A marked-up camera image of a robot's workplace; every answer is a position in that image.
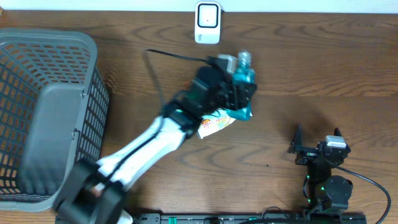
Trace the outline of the large beige snack bag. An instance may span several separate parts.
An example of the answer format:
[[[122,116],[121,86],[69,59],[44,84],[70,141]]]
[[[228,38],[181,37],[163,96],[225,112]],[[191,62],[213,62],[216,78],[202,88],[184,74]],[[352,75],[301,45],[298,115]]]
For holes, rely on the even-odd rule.
[[[203,139],[221,131],[234,121],[236,121],[236,119],[230,117],[226,110],[216,110],[212,114],[206,114],[203,116],[201,124],[197,130],[197,135],[200,139]]]

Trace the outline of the teal blue snack packet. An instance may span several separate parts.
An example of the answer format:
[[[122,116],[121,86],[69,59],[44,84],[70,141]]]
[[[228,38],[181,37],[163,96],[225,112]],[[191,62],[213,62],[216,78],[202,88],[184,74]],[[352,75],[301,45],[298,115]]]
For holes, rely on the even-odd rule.
[[[254,83],[255,71],[251,67],[251,62],[251,54],[248,51],[243,50],[238,53],[238,67],[233,74],[234,83]],[[249,121],[252,117],[251,102],[236,111],[226,110],[226,113],[231,118]]]

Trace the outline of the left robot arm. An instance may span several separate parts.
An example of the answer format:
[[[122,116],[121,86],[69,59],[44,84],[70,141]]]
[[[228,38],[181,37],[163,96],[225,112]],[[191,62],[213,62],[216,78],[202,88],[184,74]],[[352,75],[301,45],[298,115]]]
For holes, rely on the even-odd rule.
[[[234,81],[219,69],[200,68],[190,88],[165,104],[135,140],[95,163],[78,161],[60,189],[53,210],[68,223],[132,223],[124,204],[137,180],[191,138],[204,115],[221,108],[244,108],[256,89],[255,83]]]

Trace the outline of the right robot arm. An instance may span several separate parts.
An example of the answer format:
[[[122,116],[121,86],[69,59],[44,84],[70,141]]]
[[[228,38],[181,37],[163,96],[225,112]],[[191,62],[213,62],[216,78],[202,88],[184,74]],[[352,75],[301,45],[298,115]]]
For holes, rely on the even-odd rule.
[[[306,147],[298,126],[287,152],[296,155],[295,164],[307,167],[303,194],[308,199],[308,208],[303,217],[308,221],[315,217],[340,219],[348,209],[353,189],[352,181],[331,173],[351,152],[340,130],[335,128],[334,134],[327,135],[316,147]]]

